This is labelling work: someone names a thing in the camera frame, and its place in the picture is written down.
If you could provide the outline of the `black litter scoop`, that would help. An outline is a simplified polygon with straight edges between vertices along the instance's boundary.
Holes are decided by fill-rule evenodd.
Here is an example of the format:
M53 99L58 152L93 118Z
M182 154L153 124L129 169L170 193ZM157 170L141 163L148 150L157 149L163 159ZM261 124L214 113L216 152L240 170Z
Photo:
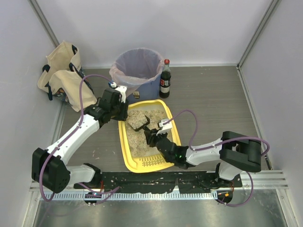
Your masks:
M126 122L134 131L139 131L150 123L150 119L143 112L134 111L129 113Z

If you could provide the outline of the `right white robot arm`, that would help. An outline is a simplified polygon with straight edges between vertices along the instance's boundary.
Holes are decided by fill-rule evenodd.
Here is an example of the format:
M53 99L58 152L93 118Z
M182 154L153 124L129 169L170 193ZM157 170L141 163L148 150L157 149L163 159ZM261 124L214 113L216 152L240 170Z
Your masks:
M220 161L215 170L215 181L232 181L242 171L261 171L261 140L232 131L225 131L219 139L200 146L180 146L170 141L167 133L144 129L146 143L156 148L164 160L181 169L202 163Z

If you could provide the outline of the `yellow litter box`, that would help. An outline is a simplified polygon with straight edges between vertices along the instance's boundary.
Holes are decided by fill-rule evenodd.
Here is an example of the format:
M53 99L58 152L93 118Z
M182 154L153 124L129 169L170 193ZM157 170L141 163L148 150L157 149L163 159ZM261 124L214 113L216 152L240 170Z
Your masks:
M166 114L168 119L172 118L172 113L169 107L164 103L164 101L160 99L141 101L131 104L129 105L128 110L129 111L161 110ZM129 148L129 141L126 134L126 122L119 121L118 128L119 128L119 137L120 137L122 154L123 154L125 165L128 168L128 170L134 173L148 173L148 172L163 170L174 166L173 163L166 162L163 156L159 153L146 157L132 157Z

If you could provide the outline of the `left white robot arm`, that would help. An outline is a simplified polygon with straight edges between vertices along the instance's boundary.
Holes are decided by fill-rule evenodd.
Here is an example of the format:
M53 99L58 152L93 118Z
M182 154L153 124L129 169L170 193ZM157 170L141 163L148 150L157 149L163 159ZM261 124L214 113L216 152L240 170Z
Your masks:
M62 192L67 185L84 184L97 187L102 173L92 164L67 166L75 151L93 133L110 120L125 121L129 101L126 99L126 86L107 88L95 105L84 110L84 115L54 144L47 149L37 148L32 155L31 177L54 193Z

